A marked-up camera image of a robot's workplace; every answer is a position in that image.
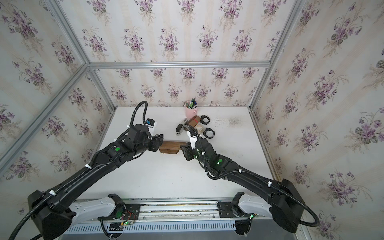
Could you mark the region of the wooden watch stand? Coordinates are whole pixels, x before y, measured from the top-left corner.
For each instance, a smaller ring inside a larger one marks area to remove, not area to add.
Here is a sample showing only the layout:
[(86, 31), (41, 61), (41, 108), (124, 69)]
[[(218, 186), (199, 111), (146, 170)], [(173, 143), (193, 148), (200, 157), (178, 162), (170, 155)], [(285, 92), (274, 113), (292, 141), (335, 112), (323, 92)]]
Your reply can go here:
[(159, 151), (162, 154), (177, 154), (181, 150), (181, 146), (186, 145), (186, 142), (174, 142), (174, 141), (164, 141), (163, 144), (159, 147)]

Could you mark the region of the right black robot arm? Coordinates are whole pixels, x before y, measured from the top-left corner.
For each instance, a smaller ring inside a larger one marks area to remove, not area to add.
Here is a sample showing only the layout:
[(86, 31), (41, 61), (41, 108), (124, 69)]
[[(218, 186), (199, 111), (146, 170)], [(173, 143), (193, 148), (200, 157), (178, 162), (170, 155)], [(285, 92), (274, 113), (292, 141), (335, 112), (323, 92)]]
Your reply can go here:
[(320, 225), (318, 215), (305, 204), (290, 181), (268, 179), (241, 167), (232, 159), (218, 154), (193, 127), (189, 127), (188, 136), (190, 142), (181, 146), (187, 161), (199, 161), (211, 180), (228, 180), (261, 197), (270, 205), (269, 212), (282, 229), (295, 233), (299, 225), (314, 228)]

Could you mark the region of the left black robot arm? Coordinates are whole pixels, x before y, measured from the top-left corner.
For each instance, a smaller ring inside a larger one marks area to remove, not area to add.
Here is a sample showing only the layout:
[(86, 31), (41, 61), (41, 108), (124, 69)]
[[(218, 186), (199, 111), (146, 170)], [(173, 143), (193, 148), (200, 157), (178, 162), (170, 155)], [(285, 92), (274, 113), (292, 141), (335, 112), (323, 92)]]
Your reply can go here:
[(89, 164), (80, 171), (45, 191), (35, 191), (28, 197), (30, 211), (17, 224), (10, 235), (14, 240), (22, 227), (32, 219), (39, 230), (36, 239), (54, 240), (62, 235), (80, 216), (70, 205), (92, 185), (124, 163), (141, 157), (144, 152), (156, 152), (163, 144), (164, 136), (154, 135), (155, 120), (142, 117), (142, 124), (134, 124), (139, 108), (145, 114), (148, 102), (140, 102), (133, 111), (130, 124), (118, 138), (97, 151)]

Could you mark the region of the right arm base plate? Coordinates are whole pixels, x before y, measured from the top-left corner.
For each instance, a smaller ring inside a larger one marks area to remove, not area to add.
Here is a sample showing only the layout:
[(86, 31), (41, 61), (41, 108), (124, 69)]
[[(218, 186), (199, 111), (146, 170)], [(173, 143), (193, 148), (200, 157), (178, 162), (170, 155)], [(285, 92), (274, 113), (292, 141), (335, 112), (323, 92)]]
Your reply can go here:
[(247, 214), (232, 202), (217, 202), (220, 218), (258, 218), (258, 214)]

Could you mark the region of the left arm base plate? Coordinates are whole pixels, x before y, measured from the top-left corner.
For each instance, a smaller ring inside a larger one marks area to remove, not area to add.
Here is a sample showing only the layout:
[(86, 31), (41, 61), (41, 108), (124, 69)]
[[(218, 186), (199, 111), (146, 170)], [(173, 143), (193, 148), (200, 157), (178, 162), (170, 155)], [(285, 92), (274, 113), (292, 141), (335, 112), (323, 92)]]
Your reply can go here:
[(98, 217), (98, 220), (103, 221), (135, 221), (139, 218), (140, 204), (125, 204), (125, 206), (116, 207), (113, 212), (107, 217)]

